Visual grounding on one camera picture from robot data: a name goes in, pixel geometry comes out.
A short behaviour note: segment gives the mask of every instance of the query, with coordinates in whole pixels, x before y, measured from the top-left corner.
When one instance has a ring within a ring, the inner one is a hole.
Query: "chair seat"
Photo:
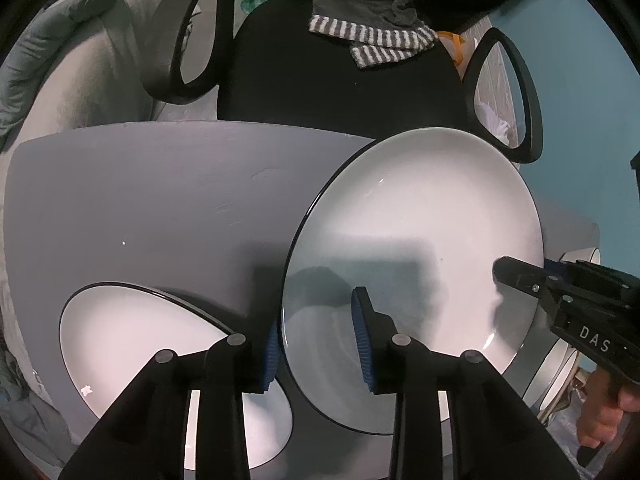
[[[220,120],[290,124],[385,139],[414,128],[468,130],[463,86],[437,43],[361,70],[348,43],[308,31],[312,0],[269,0],[235,38]]]

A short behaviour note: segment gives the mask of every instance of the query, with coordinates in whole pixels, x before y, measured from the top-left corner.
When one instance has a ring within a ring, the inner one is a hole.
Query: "human hand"
[[[640,412],[638,387],[624,384],[615,395],[610,385],[611,376],[600,367],[587,380],[587,400],[575,425],[582,446],[595,448],[601,442],[611,442],[625,412]]]

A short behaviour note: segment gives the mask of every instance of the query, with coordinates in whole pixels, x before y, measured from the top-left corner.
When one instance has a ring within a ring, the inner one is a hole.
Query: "chair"
[[[462,81],[437,43],[401,63],[360,70],[345,42],[308,31],[312,0],[270,0],[252,12],[233,38],[234,0],[218,0],[216,36],[202,74],[185,83],[182,38],[198,0],[162,0],[143,47],[149,94],[186,104],[219,85],[218,118],[290,124],[382,140],[427,126],[470,131],[513,162],[542,152],[542,115],[529,71],[513,42],[489,30]],[[496,139],[476,118],[474,94],[482,64],[500,43],[523,96],[526,132],[516,148]]]

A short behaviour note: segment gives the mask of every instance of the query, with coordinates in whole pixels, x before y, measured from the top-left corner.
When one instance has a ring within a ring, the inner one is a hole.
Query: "gray table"
[[[276,312],[300,221],[332,174],[369,142],[289,126],[182,122],[85,128],[19,146],[4,210],[9,286],[34,369],[70,429],[85,436],[97,420],[60,352],[60,313],[73,292],[103,281],[152,286],[242,332],[257,313]],[[546,216],[545,243],[555,224],[566,225],[556,212]],[[564,227],[568,238],[545,252],[557,258],[597,245],[597,229],[586,226]],[[540,342],[550,338],[536,319],[506,373],[521,391],[542,362]],[[386,476],[390,437],[333,424],[303,399],[286,367],[278,378],[294,412],[292,438],[252,478]]]

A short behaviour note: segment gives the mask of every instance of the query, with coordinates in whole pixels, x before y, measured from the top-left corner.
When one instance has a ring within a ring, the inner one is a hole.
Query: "wall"
[[[603,265],[640,276],[640,75],[586,0],[517,0],[491,15],[534,79],[544,124],[529,187],[593,219]]]

